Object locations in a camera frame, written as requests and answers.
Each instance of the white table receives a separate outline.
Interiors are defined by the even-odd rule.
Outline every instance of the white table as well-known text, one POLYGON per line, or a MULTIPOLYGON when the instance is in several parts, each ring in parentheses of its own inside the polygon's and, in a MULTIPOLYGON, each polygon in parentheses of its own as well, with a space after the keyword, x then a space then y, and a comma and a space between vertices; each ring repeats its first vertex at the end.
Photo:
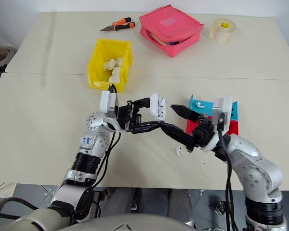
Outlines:
MULTIPOLYGON (((284 173, 289 190, 289 80, 130 77, 120 105, 158 92, 168 100, 167 122, 185 128, 169 106, 232 95, 239 102, 239 132, 284 173)), ((59 184, 79 147, 88 115, 101 92, 87 87, 86 75, 10 74, 0 79, 0 181, 59 184)), ((143 121, 149 112, 141 111, 143 121)), ((177 142, 160 129, 122 135, 113 150, 104 186, 219 189, 226 164, 195 149, 176 155, 177 142)), ((233 189, 242 189, 237 177, 233 189)))
POLYGON ((9 73, 84 74, 98 38, 132 41, 129 76, 289 80, 289 47, 274 18, 226 16, 237 25, 231 43, 208 38, 220 15, 192 14, 205 24, 200 41, 170 58, 139 33, 144 13, 41 13, 6 68, 9 73), (130 16, 133 29, 104 31, 130 16))

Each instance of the orange pliers handle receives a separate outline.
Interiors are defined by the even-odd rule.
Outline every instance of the orange pliers handle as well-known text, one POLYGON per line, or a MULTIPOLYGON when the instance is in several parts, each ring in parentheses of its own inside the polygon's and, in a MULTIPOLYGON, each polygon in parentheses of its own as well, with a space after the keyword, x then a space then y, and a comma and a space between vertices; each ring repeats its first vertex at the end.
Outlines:
POLYGON ((122 25, 124 23, 129 23, 131 21, 131 18, 128 17, 128 18, 122 18, 120 19, 119 21, 115 22, 115 23, 112 23, 111 25, 112 26, 117 26, 117 25, 122 25))

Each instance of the pink bag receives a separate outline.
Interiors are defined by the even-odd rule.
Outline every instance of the pink bag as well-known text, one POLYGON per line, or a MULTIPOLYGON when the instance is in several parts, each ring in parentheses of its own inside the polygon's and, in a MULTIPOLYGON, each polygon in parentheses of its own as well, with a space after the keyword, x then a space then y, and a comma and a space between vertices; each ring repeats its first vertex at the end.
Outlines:
POLYGON ((204 26, 171 5, 139 17, 140 33, 171 57, 197 42, 204 26))

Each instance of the gray floor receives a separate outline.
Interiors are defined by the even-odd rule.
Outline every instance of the gray floor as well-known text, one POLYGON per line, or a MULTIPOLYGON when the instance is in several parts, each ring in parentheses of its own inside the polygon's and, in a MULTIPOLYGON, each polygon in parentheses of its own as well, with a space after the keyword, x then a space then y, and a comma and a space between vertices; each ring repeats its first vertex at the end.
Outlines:
MULTIPOLYGON (((50 204, 56 186, 49 185, 28 185, 18 184, 16 186, 15 197, 23 198, 37 207, 45 208, 50 204)), ((205 190, 202 196, 199 197, 199 190, 189 190, 192 206, 194 207, 194 220, 197 228, 201 231, 205 228, 220 228, 225 230, 225 216, 219 216, 210 209, 212 202, 224 200, 224 191, 205 190)), ((284 200, 284 215, 288 222, 289 231, 289 191, 283 192, 284 200)), ((244 194, 242 191, 234 191, 234 204, 236 212, 236 223, 240 230, 245 227, 245 205, 244 194)), ((16 202, 9 202, 3 208, 2 213, 13 215, 25 215, 31 209, 16 202)), ((0 226, 9 223, 10 220, 0 218, 0 226)))

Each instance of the tape roll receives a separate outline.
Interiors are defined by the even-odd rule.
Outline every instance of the tape roll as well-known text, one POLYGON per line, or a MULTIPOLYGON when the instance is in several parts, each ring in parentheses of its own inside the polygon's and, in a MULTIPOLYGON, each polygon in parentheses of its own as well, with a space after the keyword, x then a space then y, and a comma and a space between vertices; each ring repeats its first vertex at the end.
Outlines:
POLYGON ((226 18, 217 18, 213 22, 209 38, 218 43, 229 42, 236 30, 236 24, 226 18))

